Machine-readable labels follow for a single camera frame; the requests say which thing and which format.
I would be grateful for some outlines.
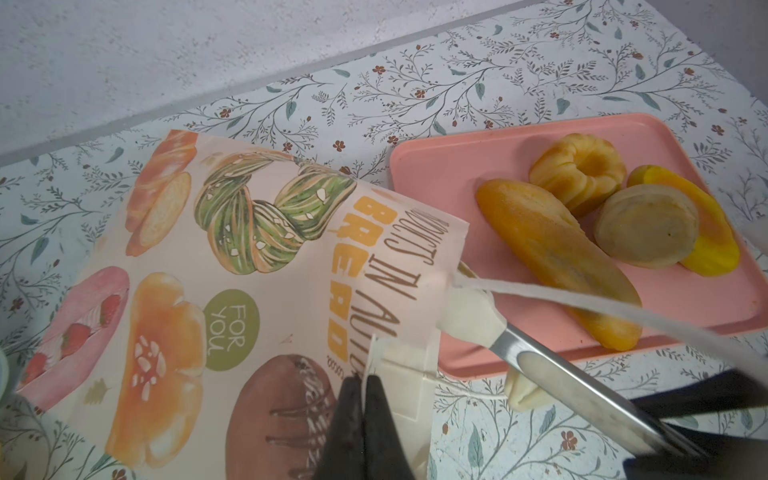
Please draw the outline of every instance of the strawberry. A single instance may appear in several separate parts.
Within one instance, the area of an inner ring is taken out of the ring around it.
[[[101,302],[101,311],[99,313],[98,322],[101,328],[105,328],[110,324],[115,314],[118,312],[120,306],[120,296],[110,295],[103,302]]]
[[[85,340],[91,336],[91,327],[82,323],[72,323],[67,327],[64,336],[61,338],[61,357],[77,352],[83,346]]]
[[[45,363],[48,361],[48,357],[44,353],[36,353],[32,360],[27,364],[27,368],[22,374],[22,386],[27,385],[32,380],[38,378],[45,373]]]

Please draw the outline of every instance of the floral pattern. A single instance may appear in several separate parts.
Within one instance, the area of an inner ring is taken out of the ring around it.
[[[533,5],[3,167],[0,347],[18,376],[171,128],[251,141],[386,186],[390,152],[413,138],[635,111],[672,128],[737,228],[768,213],[768,108],[649,5],[629,0]],[[768,272],[768,258],[754,253]],[[737,341],[768,352],[765,333]],[[685,346],[581,367],[628,397],[726,368]],[[498,378],[468,385],[502,391]],[[674,422],[768,438],[765,408]],[[18,397],[2,409],[0,439],[9,478],[135,478]],[[515,413],[437,390],[430,479],[620,478],[626,454],[560,403]]]

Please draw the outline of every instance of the bread illustration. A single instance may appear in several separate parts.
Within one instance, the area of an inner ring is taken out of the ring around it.
[[[125,254],[138,257],[160,243],[181,215],[192,176],[184,168],[197,155],[197,134],[172,130],[136,179],[126,206],[125,228],[133,235]]]
[[[227,480],[311,478],[336,397],[328,375],[301,355],[263,364],[237,398],[227,430]]]
[[[73,286],[27,364],[18,393],[48,410],[78,388],[118,327],[129,285],[125,270],[108,266]]]
[[[195,220],[221,266],[236,275],[277,271],[305,241],[323,235],[341,203],[357,186],[354,178],[312,162],[285,185],[273,203],[251,200],[251,175],[271,164],[273,152],[224,158],[195,200]]]
[[[104,450],[131,468],[173,460],[203,402],[205,315],[184,300],[184,285],[150,273],[131,302],[125,371]]]

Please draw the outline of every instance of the green circle label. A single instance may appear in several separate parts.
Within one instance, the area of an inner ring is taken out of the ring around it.
[[[205,312],[205,366],[217,372],[245,360],[259,336],[259,309],[242,290],[224,290],[208,302]]]

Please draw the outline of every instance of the white wall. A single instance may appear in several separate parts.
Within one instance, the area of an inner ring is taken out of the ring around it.
[[[0,0],[0,164],[511,3]]]

